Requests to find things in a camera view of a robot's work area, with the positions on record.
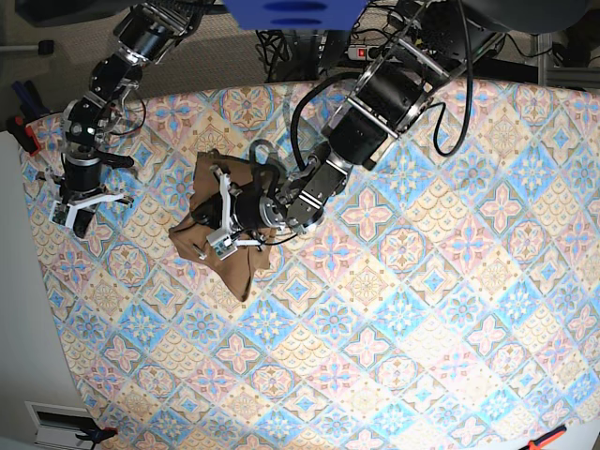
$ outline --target brown fabric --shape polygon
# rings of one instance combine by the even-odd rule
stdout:
[[[189,201],[190,211],[218,193],[217,179],[210,171],[210,167],[216,163],[221,167],[227,166],[232,182],[238,186],[252,181],[252,166],[247,161],[224,157],[218,152],[199,153],[194,173],[194,194]],[[259,251],[256,247],[240,247],[232,256],[222,261],[206,242],[206,236],[212,231],[195,223],[191,214],[188,214],[179,225],[169,230],[169,237],[181,258],[210,267],[221,277],[232,294],[241,302],[245,302],[250,294],[254,272],[257,269],[269,268],[270,247],[264,251]],[[206,254],[205,260],[198,257],[192,244],[202,249]]]

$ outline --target gray carpet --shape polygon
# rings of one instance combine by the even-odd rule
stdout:
[[[14,13],[12,0],[0,1],[0,44],[29,44],[53,39],[53,56],[0,54],[0,120],[19,113],[10,85],[32,80],[44,103],[60,111],[87,89],[94,66],[116,48],[113,29],[121,16],[53,28],[34,28]],[[264,81],[253,32],[242,31],[229,15],[206,17],[200,30],[171,52],[163,63],[144,72],[145,98]]]

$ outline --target table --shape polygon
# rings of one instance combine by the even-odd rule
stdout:
[[[344,98],[306,108],[301,146]],[[356,170],[314,235],[274,248],[241,304],[177,257],[195,154],[256,140],[293,168],[306,84],[148,101],[112,142],[135,203],[103,206],[85,240],[51,224],[57,117],[22,155],[25,200],[56,330],[110,449],[465,448],[600,414],[600,98],[477,82],[470,136],[438,157],[428,112],[375,172]],[[465,88],[440,93],[459,134]]]

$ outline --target tile-pattern fabric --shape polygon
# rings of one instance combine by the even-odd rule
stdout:
[[[112,142],[130,209],[103,205],[84,240],[47,219],[59,120],[22,155],[25,199],[74,382],[109,449],[465,448],[600,414],[600,99],[478,82],[469,139],[432,151],[429,111],[375,172],[357,169],[310,236],[274,248],[245,304],[180,259],[195,154],[293,167],[288,125],[309,86],[148,102]],[[440,93],[456,139],[464,82]],[[305,110],[309,149],[343,99]]]

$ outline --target blue object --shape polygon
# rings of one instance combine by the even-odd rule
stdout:
[[[351,30],[367,0],[224,0],[245,30]]]

